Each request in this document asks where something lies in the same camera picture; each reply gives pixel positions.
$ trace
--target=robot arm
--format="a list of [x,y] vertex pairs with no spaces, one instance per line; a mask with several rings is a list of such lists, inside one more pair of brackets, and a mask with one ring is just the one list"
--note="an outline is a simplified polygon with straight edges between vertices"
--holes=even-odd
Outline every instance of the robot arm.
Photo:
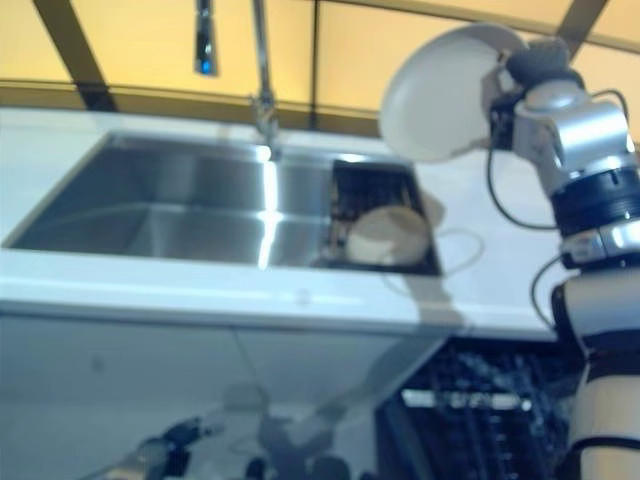
[[587,360],[562,478],[631,480],[640,471],[640,171],[625,114],[584,91],[562,48],[534,44],[509,59],[519,101],[511,110],[496,102],[492,128],[512,133],[509,146],[536,167],[562,262],[579,272],[552,295],[560,341]]

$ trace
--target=dish rack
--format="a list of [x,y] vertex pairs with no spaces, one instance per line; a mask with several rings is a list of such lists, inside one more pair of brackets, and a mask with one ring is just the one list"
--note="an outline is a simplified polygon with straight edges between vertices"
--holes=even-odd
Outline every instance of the dish rack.
[[407,266],[354,264],[346,259],[349,231],[365,213],[379,207],[404,206],[428,222],[414,172],[408,165],[335,161],[331,179],[331,223],[322,255],[325,266],[418,275],[438,275],[433,239],[422,260]]
[[555,478],[580,368],[555,347],[496,343],[451,342],[382,408],[407,478]]

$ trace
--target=white cabinet door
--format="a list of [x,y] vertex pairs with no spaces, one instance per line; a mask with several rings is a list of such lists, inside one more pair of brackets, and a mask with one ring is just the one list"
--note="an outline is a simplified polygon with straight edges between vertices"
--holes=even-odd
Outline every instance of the white cabinet door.
[[442,336],[240,331],[273,405],[351,408],[378,402],[440,345]]
[[249,372],[229,329],[0,317],[0,478],[83,477]]

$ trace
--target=cabinet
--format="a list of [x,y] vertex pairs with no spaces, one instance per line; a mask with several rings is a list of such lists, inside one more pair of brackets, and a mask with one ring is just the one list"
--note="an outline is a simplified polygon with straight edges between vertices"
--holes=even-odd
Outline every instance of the cabinet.
[[74,479],[251,380],[231,330],[0,317],[0,478]]

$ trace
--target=white plate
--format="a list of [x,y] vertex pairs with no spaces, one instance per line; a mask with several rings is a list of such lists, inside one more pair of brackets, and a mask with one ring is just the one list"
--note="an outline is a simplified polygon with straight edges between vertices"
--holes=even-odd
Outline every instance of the white plate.
[[446,160],[474,146],[487,137],[487,106],[500,93],[500,52],[524,48],[513,30],[487,23],[426,43],[387,88],[379,117],[382,138],[395,153],[417,162]]

